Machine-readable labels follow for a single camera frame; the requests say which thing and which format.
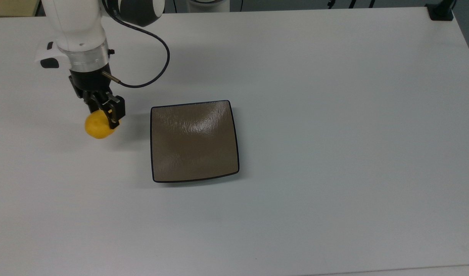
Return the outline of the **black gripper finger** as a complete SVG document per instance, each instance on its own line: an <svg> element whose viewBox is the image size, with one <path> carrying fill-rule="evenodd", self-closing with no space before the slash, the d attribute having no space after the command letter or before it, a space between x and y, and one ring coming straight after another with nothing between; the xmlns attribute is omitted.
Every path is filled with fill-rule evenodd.
<svg viewBox="0 0 469 276"><path fill-rule="evenodd" d="M101 110L102 100L101 92L85 92L85 104L89 107L89 112Z"/></svg>
<svg viewBox="0 0 469 276"><path fill-rule="evenodd" d="M108 95L107 100L102 103L102 110L105 113L110 129L116 129L120 120L125 116L125 100L121 96Z"/></svg>

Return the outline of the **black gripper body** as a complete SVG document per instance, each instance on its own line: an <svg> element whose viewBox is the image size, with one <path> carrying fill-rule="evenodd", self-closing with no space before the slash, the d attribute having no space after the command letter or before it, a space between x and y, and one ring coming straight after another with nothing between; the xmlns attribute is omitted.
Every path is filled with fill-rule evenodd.
<svg viewBox="0 0 469 276"><path fill-rule="evenodd" d="M70 70L69 80L79 99L84 98L86 91L98 91L113 94L110 89L111 80L103 75L103 72L110 73L110 65L91 72L77 72Z"/></svg>

